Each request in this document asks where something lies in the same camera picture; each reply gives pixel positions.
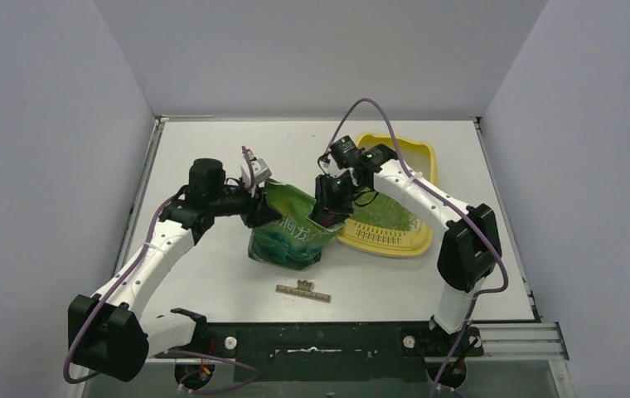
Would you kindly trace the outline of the green cat litter bag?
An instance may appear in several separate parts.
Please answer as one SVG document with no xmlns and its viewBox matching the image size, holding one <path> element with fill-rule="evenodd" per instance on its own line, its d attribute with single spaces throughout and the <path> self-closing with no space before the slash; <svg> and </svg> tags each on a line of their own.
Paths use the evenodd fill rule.
<svg viewBox="0 0 630 398">
<path fill-rule="evenodd" d="M 320 261 L 322 248 L 345 226 L 324 228 L 311 221 L 314 197 L 299 188 L 269 179 L 264 185 L 267 200 L 281 218 L 251 231 L 248 256 L 252 260 L 288 269 L 302 270 Z"/>
</svg>

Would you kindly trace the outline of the yellow litter box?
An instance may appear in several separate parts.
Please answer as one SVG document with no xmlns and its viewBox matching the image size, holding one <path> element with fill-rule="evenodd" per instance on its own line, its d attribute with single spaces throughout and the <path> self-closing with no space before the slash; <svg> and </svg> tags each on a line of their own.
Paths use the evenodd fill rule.
<svg viewBox="0 0 630 398">
<path fill-rule="evenodd" d="M 415 172 L 421 172 L 427 180 L 436 184 L 438 170 L 436 155 L 428 143 L 411 138 L 399 138 L 398 143 L 404 160 Z M 432 244 L 434 233 L 417 217 L 417 227 L 413 231 L 394 231 L 370 226 L 351 218 L 337 239 L 351 248 L 374 255 L 390 257 L 415 257 L 422 255 Z"/>
</svg>

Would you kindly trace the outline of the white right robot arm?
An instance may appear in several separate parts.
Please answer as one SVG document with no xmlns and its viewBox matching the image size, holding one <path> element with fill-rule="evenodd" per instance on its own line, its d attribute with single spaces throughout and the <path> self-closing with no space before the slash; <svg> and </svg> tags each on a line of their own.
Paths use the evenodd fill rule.
<svg viewBox="0 0 630 398">
<path fill-rule="evenodd" d="M 444 281 L 429 332 L 432 348 L 449 354 L 458 348 L 473 300 L 502 257 L 496 215 L 486 204 L 471 206 L 451 197 L 415 171 L 398 145 L 358 148 L 350 137 L 331 142 L 317 159 L 316 203 L 310 220 L 331 227 L 348 219 L 362 193 L 397 202 L 441 240 L 437 270 Z"/>
</svg>

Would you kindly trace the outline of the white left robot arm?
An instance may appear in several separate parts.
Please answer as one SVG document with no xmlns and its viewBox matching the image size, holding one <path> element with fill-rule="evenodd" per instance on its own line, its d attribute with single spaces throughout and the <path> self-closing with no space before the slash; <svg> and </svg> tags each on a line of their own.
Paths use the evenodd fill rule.
<svg viewBox="0 0 630 398">
<path fill-rule="evenodd" d="M 144 320 L 150 298 L 174 265 L 212 228 L 216 218 L 239 216 L 250 229 L 280 219 L 268 204 L 265 160 L 245 155 L 242 175 L 230 185 L 221 161 L 199 158 L 188 182 L 154 212 L 140 249 L 92 295 L 77 295 L 68 307 L 69 348 L 63 377 L 80 384 L 99 374 L 131 381 L 145 361 L 179 347 L 189 356 L 209 344 L 204 316 L 174 308 Z"/>
</svg>

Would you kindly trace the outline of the green litter granules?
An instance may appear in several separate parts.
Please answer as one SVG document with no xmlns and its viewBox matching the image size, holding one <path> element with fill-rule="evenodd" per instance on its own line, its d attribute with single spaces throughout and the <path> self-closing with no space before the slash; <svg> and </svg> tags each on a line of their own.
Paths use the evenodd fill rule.
<svg viewBox="0 0 630 398">
<path fill-rule="evenodd" d="M 355 200 L 351 219 L 374 227 L 394 231 L 413 231 L 417 217 L 390 197 L 366 192 Z"/>
</svg>

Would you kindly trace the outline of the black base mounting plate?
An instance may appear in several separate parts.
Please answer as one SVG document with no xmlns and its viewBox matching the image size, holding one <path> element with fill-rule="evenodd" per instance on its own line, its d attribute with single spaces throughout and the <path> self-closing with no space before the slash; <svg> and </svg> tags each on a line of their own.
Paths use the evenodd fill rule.
<svg viewBox="0 0 630 398">
<path fill-rule="evenodd" d="M 240 363 L 235 381 L 257 371 L 270 381 L 425 382 L 446 355 L 445 376 L 464 373 L 464 360 L 484 353 L 481 333 L 470 327 L 458 341 L 426 321 L 349 323 L 208 323 L 197 342 L 173 349 L 176 357 L 200 352 Z"/>
</svg>

